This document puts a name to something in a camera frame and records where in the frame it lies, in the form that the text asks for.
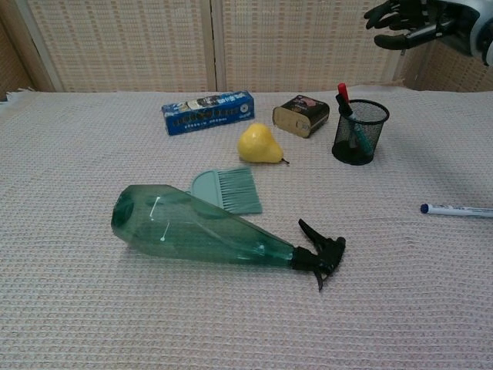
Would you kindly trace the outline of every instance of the dustpan brush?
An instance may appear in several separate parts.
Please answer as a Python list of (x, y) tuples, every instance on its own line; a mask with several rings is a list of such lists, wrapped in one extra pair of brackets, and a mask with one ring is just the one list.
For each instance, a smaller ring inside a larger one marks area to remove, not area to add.
[(249, 167), (234, 170), (218, 170), (223, 209), (233, 214), (261, 214), (257, 189)]

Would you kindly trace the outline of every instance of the pen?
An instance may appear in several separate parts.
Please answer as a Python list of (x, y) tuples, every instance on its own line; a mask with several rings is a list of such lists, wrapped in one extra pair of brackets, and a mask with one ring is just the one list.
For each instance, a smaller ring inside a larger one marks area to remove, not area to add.
[(448, 216), (493, 217), (493, 208), (434, 206), (428, 203), (421, 205), (421, 212), (423, 214), (443, 214)]
[[(353, 110), (351, 109), (351, 107), (349, 106), (349, 104), (346, 102), (346, 100), (344, 99), (344, 97), (343, 97), (342, 94), (337, 94), (336, 95), (336, 100), (339, 103), (339, 113), (342, 116), (345, 116), (345, 117), (347, 117), (347, 118), (349, 118), (350, 120), (353, 120), (353, 121), (359, 121), (359, 119), (356, 117), (356, 115), (354, 114)], [(370, 143), (368, 142), (367, 137), (364, 135), (364, 131), (361, 128), (361, 125), (359, 125), (357, 123), (354, 123), (354, 122), (351, 122), (351, 121), (350, 121), (350, 124), (352, 125), (352, 127), (351, 127), (351, 129), (352, 129), (351, 130), (351, 133), (354, 131), (354, 134), (356, 135), (357, 140), (360, 142), (360, 147), (363, 150), (363, 152), (367, 156), (373, 155), (373, 147), (372, 147), (372, 145), (370, 145)], [(350, 139), (349, 140), (350, 140), (350, 147), (356, 147), (357, 146), (356, 143), (355, 143), (354, 146), (351, 146), (351, 135), (350, 135)]]

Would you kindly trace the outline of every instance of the red marker cap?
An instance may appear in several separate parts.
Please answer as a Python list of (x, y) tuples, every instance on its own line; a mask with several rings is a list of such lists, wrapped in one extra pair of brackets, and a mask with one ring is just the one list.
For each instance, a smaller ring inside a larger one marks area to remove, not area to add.
[(348, 103), (349, 95), (347, 94), (346, 84), (342, 82), (339, 85), (337, 85), (337, 91), (339, 91), (339, 93), (344, 97), (344, 100), (346, 100), (346, 102)]

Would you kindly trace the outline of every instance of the black spray nozzle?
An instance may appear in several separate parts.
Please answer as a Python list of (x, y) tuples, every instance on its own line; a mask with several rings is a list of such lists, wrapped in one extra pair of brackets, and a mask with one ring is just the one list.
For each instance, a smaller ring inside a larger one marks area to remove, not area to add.
[(314, 272), (317, 277), (318, 289), (321, 291), (324, 287), (324, 281), (334, 272), (342, 259), (346, 240), (343, 237), (336, 240), (323, 237), (301, 219), (298, 224), (314, 243), (317, 254), (313, 254), (303, 247), (294, 248), (293, 259), (291, 260), (292, 267), (295, 270)]

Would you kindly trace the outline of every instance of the pear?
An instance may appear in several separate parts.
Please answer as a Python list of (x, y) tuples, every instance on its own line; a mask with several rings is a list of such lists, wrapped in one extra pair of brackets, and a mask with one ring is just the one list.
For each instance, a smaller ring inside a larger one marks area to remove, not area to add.
[(283, 150), (273, 138), (269, 127), (263, 123), (252, 123), (241, 134), (237, 144), (240, 158), (254, 163), (286, 162)]

